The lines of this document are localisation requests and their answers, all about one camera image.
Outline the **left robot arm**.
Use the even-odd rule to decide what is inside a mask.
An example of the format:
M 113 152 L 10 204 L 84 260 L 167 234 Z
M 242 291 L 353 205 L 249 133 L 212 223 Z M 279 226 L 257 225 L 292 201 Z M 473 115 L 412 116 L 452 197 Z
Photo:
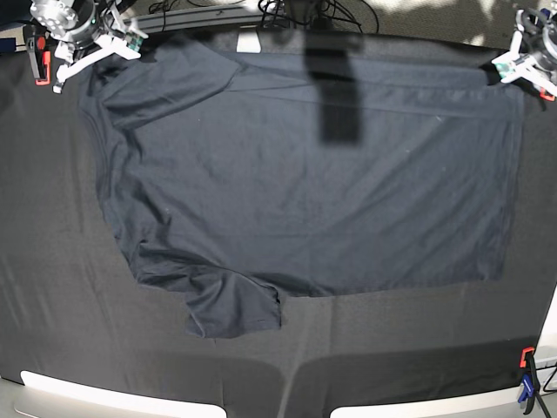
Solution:
M 556 101 L 556 2 L 550 7 L 519 9 L 508 51 L 492 64 L 503 84 L 526 80 L 551 102 Z

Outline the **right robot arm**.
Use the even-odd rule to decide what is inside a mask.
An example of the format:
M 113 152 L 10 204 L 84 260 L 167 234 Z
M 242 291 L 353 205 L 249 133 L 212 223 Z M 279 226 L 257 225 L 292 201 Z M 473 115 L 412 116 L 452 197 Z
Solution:
M 60 94 L 66 81 L 94 63 L 117 55 L 141 57 L 148 35 L 122 13 L 131 1 L 33 1 L 23 40 L 35 84 Z

